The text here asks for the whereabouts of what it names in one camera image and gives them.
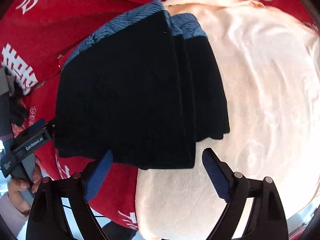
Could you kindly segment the pink sleeve forearm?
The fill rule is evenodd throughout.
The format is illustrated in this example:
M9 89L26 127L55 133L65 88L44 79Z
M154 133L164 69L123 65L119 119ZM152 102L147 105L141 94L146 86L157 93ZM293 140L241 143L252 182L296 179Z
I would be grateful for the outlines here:
M29 216L23 215L12 205L7 192L1 196L0 212L1 217L8 228L11 230L14 236L17 237L25 223L28 221Z

